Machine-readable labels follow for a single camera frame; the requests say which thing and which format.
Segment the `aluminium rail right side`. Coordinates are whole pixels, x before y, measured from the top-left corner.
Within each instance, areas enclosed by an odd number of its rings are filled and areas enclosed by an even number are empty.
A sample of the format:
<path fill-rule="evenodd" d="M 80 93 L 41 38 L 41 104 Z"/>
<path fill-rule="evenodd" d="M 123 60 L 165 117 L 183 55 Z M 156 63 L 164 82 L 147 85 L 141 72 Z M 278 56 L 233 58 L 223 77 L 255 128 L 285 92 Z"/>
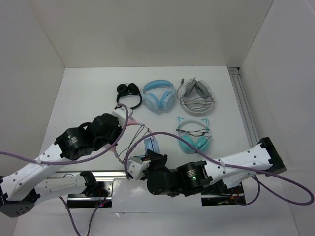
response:
<path fill-rule="evenodd" d="M 254 145 L 257 144 L 260 138 L 245 93 L 245 88 L 240 77 L 240 71 L 238 67 L 228 67 L 227 69 L 232 82 L 238 107 L 241 113 L 242 122 L 245 127 L 246 136 L 249 145 L 253 147 Z"/>

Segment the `aluminium rail front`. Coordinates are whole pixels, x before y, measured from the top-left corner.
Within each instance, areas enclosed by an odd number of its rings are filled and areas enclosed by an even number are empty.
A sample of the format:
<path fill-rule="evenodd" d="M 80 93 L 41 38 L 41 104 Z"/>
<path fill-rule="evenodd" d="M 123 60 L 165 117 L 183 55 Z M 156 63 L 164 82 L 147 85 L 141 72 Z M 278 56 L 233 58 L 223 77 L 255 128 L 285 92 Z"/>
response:
<path fill-rule="evenodd" d="M 136 172 L 129 173 L 129 179 L 133 180 L 144 180 L 148 175 L 144 172 L 136 174 Z M 85 182 L 84 178 L 80 176 L 81 172 L 56 172 L 47 177 L 45 177 L 45 181 L 48 180 L 55 180 L 58 182 L 64 181 L 65 183 L 80 183 Z M 95 180 L 116 180 L 116 179 L 123 179 L 127 178 L 125 172 L 122 171 L 92 171 L 91 174 L 94 176 Z"/>

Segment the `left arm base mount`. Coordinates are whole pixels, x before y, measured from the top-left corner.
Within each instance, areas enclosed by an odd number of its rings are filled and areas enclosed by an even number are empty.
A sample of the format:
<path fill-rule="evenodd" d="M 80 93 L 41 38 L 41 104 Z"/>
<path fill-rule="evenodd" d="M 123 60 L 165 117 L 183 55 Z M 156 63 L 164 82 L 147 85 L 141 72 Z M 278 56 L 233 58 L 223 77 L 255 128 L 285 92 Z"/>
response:
<path fill-rule="evenodd" d="M 84 194 L 69 194 L 66 203 L 70 209 L 111 208 L 114 189 L 114 178 L 95 176 L 98 183 L 97 189 L 89 196 Z"/>

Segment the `aluminium rail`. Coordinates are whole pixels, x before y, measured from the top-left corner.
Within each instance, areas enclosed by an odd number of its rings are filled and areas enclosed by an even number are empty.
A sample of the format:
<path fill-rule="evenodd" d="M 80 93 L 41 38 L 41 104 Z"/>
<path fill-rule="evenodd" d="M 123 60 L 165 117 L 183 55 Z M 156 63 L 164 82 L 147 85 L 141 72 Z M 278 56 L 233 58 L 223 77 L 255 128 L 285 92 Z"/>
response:
<path fill-rule="evenodd" d="M 257 144 L 260 138 L 245 93 L 245 88 L 240 77 L 240 71 L 238 67 L 228 67 L 227 69 L 232 82 L 238 107 L 241 113 L 242 122 L 245 127 L 246 136 L 249 145 L 253 147 L 254 145 Z"/>
<path fill-rule="evenodd" d="M 129 173 L 129 179 L 133 180 L 144 180 L 148 175 L 144 172 L 136 174 L 136 172 Z M 65 183 L 80 183 L 85 182 L 84 178 L 80 176 L 81 172 L 56 172 L 47 177 L 45 177 L 45 181 L 48 180 L 55 180 L 58 182 L 64 181 Z M 123 179 L 127 178 L 125 172 L 122 171 L 92 171 L 91 174 L 94 176 L 95 180 L 116 180 L 116 179 Z"/>

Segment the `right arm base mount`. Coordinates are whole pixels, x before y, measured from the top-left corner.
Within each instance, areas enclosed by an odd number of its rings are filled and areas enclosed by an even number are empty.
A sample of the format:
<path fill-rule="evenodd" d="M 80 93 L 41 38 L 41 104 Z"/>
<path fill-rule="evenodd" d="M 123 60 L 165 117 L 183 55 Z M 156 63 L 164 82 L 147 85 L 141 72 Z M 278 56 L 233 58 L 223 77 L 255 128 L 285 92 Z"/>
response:
<path fill-rule="evenodd" d="M 206 206 L 226 206 L 245 204 L 245 194 L 242 183 L 236 187 L 227 189 L 221 181 L 204 189 L 201 193 L 201 205 Z"/>

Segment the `white grey gaming headset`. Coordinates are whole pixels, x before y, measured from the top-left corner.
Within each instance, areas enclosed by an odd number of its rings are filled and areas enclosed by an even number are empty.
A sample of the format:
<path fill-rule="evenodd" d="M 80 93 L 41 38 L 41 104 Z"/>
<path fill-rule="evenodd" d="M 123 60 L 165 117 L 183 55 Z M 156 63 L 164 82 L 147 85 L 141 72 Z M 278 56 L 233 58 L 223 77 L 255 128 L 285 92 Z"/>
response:
<path fill-rule="evenodd" d="M 176 97 L 184 111 L 201 117 L 207 115 L 215 104 L 209 85 L 203 80 L 181 80 Z"/>

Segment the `small black headphones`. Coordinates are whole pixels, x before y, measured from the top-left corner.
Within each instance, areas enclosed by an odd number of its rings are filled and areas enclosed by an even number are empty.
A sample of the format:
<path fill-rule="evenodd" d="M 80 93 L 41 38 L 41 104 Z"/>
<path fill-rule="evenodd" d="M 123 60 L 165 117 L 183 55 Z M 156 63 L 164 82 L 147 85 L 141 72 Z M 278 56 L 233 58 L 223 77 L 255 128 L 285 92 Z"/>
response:
<path fill-rule="evenodd" d="M 119 84 L 116 88 L 117 91 L 117 97 L 116 97 L 116 103 L 119 103 L 119 100 L 121 98 L 130 98 L 130 97 L 139 97 L 139 102 L 137 105 L 132 106 L 131 109 L 137 109 L 142 104 L 142 95 L 140 92 L 139 87 L 135 83 L 126 83 L 126 84 Z"/>

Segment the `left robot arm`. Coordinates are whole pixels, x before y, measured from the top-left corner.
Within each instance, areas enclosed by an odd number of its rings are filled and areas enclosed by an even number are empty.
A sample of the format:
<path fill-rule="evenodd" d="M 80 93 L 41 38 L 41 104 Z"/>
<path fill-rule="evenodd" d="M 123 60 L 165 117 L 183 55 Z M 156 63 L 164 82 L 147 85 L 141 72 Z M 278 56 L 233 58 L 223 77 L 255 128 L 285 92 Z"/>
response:
<path fill-rule="evenodd" d="M 0 179 L 1 213 L 15 218 L 52 198 L 68 194 L 87 197 L 95 194 L 98 183 L 91 171 L 58 179 L 50 176 L 105 145 L 113 147 L 125 130 L 127 120 L 127 115 L 102 114 L 92 122 L 67 129 L 34 163 Z"/>

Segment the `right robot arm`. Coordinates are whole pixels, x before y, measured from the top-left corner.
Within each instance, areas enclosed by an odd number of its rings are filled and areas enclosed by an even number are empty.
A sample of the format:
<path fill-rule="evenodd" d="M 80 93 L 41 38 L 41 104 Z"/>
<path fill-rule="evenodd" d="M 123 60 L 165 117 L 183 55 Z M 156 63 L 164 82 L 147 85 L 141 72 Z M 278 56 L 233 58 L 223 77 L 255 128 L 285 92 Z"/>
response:
<path fill-rule="evenodd" d="M 225 193 L 260 170 L 274 174 L 287 171 L 268 137 L 244 152 L 216 159 L 215 162 L 189 162 L 175 170 L 166 167 L 167 155 L 148 151 L 144 159 L 149 161 L 142 177 L 147 182 L 148 191 L 153 195 L 170 197 L 199 194 L 213 185 L 217 191 Z"/>

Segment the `pink blue cat-ear headphones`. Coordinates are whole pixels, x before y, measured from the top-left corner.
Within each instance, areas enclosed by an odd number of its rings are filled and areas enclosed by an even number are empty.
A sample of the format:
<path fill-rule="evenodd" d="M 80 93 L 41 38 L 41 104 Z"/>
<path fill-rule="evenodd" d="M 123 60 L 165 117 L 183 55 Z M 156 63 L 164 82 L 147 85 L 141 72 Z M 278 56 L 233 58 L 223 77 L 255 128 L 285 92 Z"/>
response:
<path fill-rule="evenodd" d="M 131 139 L 129 145 L 124 150 L 122 150 L 121 152 L 117 152 L 117 148 L 115 146 L 113 148 L 109 149 L 109 151 L 114 154 L 115 158 L 122 164 L 125 161 L 125 158 L 122 158 L 122 154 L 130 150 L 131 146 L 137 140 L 138 136 L 140 134 L 143 134 L 142 137 L 144 137 L 145 135 L 152 133 L 151 129 L 149 127 L 147 127 L 145 124 L 137 122 L 133 117 L 129 118 L 128 122 L 127 122 L 127 126 L 135 126 L 135 125 L 138 126 L 139 128 L 136 131 L 136 133 L 134 134 L 133 138 Z M 136 158 L 144 157 L 147 153 L 147 150 L 150 150 L 150 151 L 153 151 L 156 153 L 160 153 L 159 144 L 158 144 L 158 141 L 156 140 L 155 136 L 150 136 L 150 137 L 144 139 L 143 142 L 144 142 L 145 154 L 136 156 Z"/>

